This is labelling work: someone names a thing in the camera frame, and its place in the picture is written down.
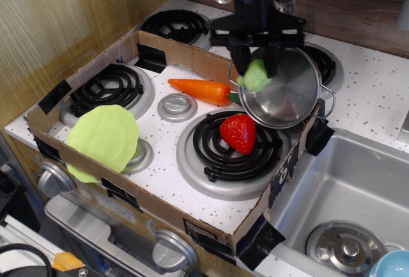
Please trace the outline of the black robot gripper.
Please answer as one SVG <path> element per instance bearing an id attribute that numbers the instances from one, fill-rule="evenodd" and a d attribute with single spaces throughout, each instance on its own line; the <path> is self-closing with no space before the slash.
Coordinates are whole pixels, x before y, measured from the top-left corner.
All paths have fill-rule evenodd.
<path id="1" fill-rule="evenodd" d="M 275 76 L 282 50 L 304 45 L 306 20 L 276 10 L 274 0 L 234 0 L 234 6 L 234 14 L 210 22 L 210 44 L 229 49 L 240 76 L 251 61 L 249 47 L 266 46 L 267 75 Z"/>

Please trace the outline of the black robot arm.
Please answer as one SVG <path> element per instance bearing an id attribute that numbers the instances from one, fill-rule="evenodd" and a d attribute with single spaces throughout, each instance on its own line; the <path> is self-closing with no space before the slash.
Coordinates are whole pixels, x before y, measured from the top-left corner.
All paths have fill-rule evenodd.
<path id="1" fill-rule="evenodd" d="M 210 22 L 210 44 L 226 47 L 240 75 L 251 61 L 250 47 L 265 50 L 268 77 L 276 74 L 281 51 L 304 45 L 304 18 L 274 7 L 280 0 L 234 0 L 235 12 Z"/>

